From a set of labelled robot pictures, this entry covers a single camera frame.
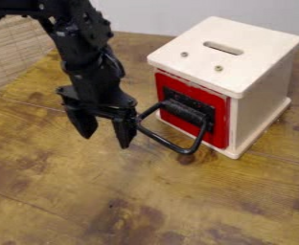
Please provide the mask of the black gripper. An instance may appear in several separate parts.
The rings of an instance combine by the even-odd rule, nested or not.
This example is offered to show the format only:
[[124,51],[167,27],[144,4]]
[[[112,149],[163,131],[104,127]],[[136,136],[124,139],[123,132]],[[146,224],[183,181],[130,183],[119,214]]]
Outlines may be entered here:
[[[92,112],[107,109],[119,116],[112,125],[120,147],[126,149],[136,135],[136,100],[120,88],[126,72],[108,45],[113,37],[109,21],[89,0],[61,0],[60,7],[63,15],[56,18],[51,37],[63,69],[81,105]],[[99,127],[95,116],[68,104],[64,108],[80,136],[89,139]]]

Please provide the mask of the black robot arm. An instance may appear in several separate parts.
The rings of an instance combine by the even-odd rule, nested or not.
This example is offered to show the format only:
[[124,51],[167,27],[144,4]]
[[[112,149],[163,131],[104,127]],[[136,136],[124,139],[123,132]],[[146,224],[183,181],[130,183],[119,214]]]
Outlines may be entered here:
[[136,135],[136,100],[120,88],[126,71],[108,45],[111,23],[91,0],[0,0],[0,20],[8,15],[37,20],[55,43],[72,81],[56,93],[81,137],[89,138],[97,118],[107,118],[127,148]]

